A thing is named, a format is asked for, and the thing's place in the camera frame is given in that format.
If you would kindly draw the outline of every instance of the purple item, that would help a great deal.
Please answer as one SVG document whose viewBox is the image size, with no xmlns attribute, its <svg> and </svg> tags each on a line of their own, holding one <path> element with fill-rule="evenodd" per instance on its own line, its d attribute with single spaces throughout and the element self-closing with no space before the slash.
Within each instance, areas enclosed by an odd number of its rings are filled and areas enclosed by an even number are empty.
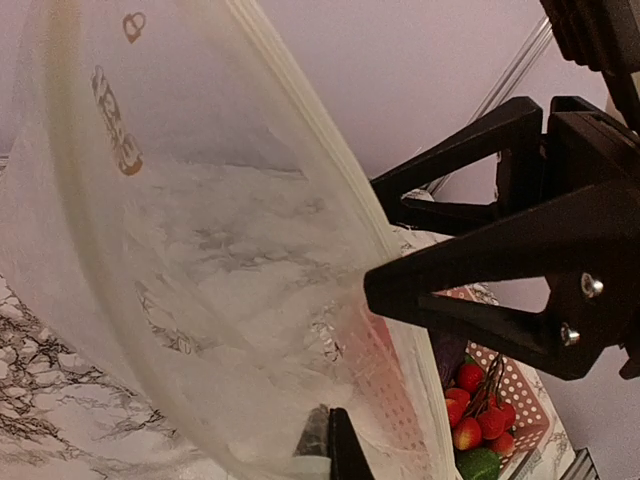
<svg viewBox="0 0 640 480">
<path fill-rule="evenodd" d="M 468 340 L 464 337 L 439 331 L 429 331 L 429 337 L 431 338 L 433 354 L 436 357 L 440 382 L 442 387 L 446 388 L 460 365 L 464 362 Z"/>
</svg>

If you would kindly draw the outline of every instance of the metal rod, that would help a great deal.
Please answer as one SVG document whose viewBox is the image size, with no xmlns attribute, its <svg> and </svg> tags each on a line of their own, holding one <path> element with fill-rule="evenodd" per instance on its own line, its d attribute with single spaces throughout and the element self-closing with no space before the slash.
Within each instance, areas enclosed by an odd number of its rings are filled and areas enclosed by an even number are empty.
<svg viewBox="0 0 640 480">
<path fill-rule="evenodd" d="M 553 32 L 551 31 L 551 22 L 544 16 L 533 28 L 531 34 L 527 37 L 520 50 L 518 50 L 518 53 L 516 53 L 513 60 L 511 60 L 500 78 L 498 78 L 498 81 L 480 103 L 469 119 L 468 124 L 476 121 L 509 98 L 524 77 L 531 71 L 533 65 L 542 56 L 552 39 Z M 427 186 L 427 191 L 435 195 L 444 187 L 450 177 L 451 174 L 431 182 Z"/>
</svg>

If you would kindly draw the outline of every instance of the black clamp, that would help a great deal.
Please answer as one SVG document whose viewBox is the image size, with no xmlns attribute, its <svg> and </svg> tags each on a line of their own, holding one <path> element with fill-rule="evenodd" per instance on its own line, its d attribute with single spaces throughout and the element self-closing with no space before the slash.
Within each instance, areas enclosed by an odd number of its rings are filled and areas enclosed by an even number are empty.
<svg viewBox="0 0 640 480">
<path fill-rule="evenodd" d="M 294 453 L 331 459 L 331 480 L 375 480 L 349 414 L 319 405 L 309 414 Z"/>
<path fill-rule="evenodd" d="M 431 150 L 376 178 L 394 225 L 455 238 L 367 273 L 369 308 L 455 333 L 564 379 L 624 346 L 624 378 L 640 375 L 640 140 L 577 97 L 542 109 L 514 98 Z M 412 190 L 498 153 L 497 200 L 435 203 Z M 551 294 L 530 313 L 433 292 L 544 276 Z"/>
</svg>

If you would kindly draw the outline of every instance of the white wall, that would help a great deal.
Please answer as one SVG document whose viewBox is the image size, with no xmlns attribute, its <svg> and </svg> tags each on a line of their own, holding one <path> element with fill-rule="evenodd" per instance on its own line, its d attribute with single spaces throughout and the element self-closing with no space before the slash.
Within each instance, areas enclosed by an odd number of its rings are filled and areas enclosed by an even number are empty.
<svg viewBox="0 0 640 480">
<path fill-rule="evenodd" d="M 8 153 L 15 135 L 11 99 L 22 25 L 28 1 L 0 0 L 0 154 Z"/>
<path fill-rule="evenodd" d="M 543 11 L 536 0 L 262 0 L 367 173 L 462 127 Z"/>
</svg>

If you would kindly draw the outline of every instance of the metal bolt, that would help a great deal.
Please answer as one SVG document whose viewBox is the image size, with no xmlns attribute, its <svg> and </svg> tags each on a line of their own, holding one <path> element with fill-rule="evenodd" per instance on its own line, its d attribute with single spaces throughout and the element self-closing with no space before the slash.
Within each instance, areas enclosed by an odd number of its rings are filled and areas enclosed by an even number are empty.
<svg viewBox="0 0 640 480">
<path fill-rule="evenodd" d="M 580 286 L 582 287 L 582 293 L 587 298 L 595 298 L 604 290 L 604 284 L 597 278 L 593 278 L 588 273 L 583 273 L 580 280 Z"/>
<path fill-rule="evenodd" d="M 580 332 L 571 328 L 568 324 L 563 323 L 560 327 L 560 337 L 565 347 L 575 345 L 580 341 Z"/>
</svg>

